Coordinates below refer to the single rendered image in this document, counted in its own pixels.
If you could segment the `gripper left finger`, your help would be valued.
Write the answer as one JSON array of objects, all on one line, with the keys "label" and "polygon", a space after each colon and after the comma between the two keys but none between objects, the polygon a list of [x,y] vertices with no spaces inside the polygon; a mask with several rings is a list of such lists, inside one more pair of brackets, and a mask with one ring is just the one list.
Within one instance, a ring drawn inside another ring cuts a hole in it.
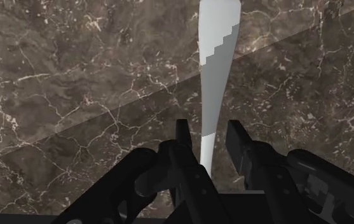
[{"label": "gripper left finger", "polygon": [[192,151],[187,120],[158,151],[136,148],[105,173],[51,224],[135,224],[158,192],[171,190],[175,208],[162,224],[230,224],[204,166]]}]

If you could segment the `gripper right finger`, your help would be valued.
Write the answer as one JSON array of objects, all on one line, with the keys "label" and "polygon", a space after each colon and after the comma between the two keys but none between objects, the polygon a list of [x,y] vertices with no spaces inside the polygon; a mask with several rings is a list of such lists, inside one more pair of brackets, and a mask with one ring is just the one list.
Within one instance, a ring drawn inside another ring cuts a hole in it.
[{"label": "gripper right finger", "polygon": [[245,188],[262,191],[274,224],[354,224],[354,175],[310,151],[286,156],[229,120],[226,149]]}]

